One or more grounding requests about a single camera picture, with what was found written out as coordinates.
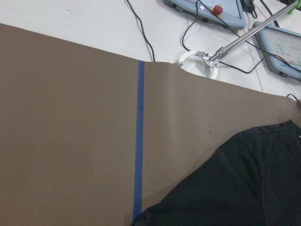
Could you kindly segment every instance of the metal rod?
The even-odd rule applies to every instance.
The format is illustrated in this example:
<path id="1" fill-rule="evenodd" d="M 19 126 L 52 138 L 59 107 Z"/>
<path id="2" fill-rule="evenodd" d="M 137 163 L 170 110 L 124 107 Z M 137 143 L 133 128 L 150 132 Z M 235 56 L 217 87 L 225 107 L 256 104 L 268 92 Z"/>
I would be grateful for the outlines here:
<path id="1" fill-rule="evenodd" d="M 223 58 L 224 56 L 226 56 L 228 54 L 228 52 L 233 50 L 236 46 L 238 46 L 239 44 L 241 44 L 242 42 L 244 42 L 245 40 L 247 40 L 248 38 L 250 38 L 251 36 L 256 34 L 258 31 L 260 31 L 262 28 L 264 28 L 265 26 L 267 26 L 268 24 L 270 24 L 271 22 L 276 20 L 278 17 L 283 15 L 285 12 L 288 12 L 289 10 L 291 10 L 293 7 L 298 5 L 298 3 L 299 3 L 299 1 L 295 1 L 291 5 L 288 5 L 288 6 L 284 7 L 283 9 L 281 9 L 280 11 L 275 13 L 273 16 L 271 16 L 268 19 L 266 19 L 265 21 L 263 21 L 259 26 L 254 27 L 253 29 L 249 30 L 247 33 L 240 36 L 238 39 L 231 42 L 226 47 L 221 47 L 219 50 L 216 51 L 214 56 L 211 57 L 208 61 L 214 61 L 216 59 Z"/>

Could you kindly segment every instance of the black t-shirt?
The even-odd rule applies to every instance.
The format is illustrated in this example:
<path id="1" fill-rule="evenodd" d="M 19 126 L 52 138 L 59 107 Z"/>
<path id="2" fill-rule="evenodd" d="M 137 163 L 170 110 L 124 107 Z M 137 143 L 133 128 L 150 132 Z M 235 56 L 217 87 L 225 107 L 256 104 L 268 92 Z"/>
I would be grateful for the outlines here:
<path id="1" fill-rule="evenodd" d="M 135 226 L 300 226 L 301 129 L 252 128 L 221 145 Z"/>

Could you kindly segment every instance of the tablet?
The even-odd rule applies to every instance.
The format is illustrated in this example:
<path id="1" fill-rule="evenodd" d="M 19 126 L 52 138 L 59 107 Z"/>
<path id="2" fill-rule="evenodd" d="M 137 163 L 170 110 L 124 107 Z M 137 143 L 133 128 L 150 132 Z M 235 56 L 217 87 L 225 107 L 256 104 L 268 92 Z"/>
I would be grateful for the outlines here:
<path id="1" fill-rule="evenodd" d="M 276 54 L 287 61 L 291 66 L 301 70 L 301 34 L 268 25 L 255 34 L 261 49 Z M 270 71 L 281 76 L 291 76 L 301 80 L 301 73 L 285 65 L 273 56 L 265 58 Z"/>
<path id="2" fill-rule="evenodd" d="M 197 13 L 196 0 L 163 0 L 163 2 L 174 8 L 175 10 L 182 12 L 186 11 L 194 16 Z M 222 12 L 219 17 L 225 21 L 225 23 L 234 30 L 241 30 L 246 26 L 246 21 L 241 7 L 240 0 L 202 0 L 202 2 L 211 10 L 218 9 L 215 12 Z M 198 19 L 207 23 L 219 23 L 222 24 L 216 16 L 209 12 L 204 6 L 198 2 Z"/>

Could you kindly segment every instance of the screen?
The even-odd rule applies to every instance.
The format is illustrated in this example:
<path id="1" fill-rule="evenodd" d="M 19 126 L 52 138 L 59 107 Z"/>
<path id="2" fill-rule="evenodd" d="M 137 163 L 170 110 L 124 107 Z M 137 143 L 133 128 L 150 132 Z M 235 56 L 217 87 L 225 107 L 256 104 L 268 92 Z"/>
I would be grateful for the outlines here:
<path id="1" fill-rule="evenodd" d="M 222 7 L 223 12 L 231 14 L 240 18 L 236 0 L 202 0 L 202 2 L 209 7 L 214 8 L 216 5 Z"/>
<path id="2" fill-rule="evenodd" d="M 265 28 L 274 54 L 279 55 L 290 64 L 301 66 L 301 38 L 292 34 Z"/>

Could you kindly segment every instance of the brown paper sheet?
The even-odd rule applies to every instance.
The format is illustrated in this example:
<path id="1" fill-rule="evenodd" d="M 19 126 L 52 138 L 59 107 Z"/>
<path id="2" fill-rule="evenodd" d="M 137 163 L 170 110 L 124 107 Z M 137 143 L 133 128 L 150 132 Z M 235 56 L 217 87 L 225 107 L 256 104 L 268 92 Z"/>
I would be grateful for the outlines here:
<path id="1" fill-rule="evenodd" d="M 138 61 L 0 24 L 0 225 L 130 225 Z M 143 208 L 296 102 L 145 64 Z"/>

